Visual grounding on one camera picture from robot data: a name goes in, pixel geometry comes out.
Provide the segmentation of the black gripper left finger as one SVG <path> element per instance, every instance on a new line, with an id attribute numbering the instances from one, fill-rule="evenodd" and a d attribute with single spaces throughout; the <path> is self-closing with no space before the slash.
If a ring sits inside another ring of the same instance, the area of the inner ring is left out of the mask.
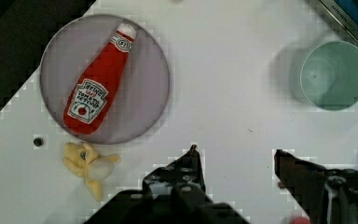
<path id="1" fill-rule="evenodd" d="M 206 194 L 200 154 L 182 157 L 147 175 L 138 190 L 119 192 L 84 224 L 249 224 L 227 203 Z"/>

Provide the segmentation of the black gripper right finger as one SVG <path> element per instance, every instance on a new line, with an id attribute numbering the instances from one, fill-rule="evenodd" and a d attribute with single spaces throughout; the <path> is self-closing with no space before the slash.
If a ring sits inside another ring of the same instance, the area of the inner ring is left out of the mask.
<path id="1" fill-rule="evenodd" d="M 358 224 L 358 171 L 328 169 L 278 149 L 274 172 L 311 224 Z"/>

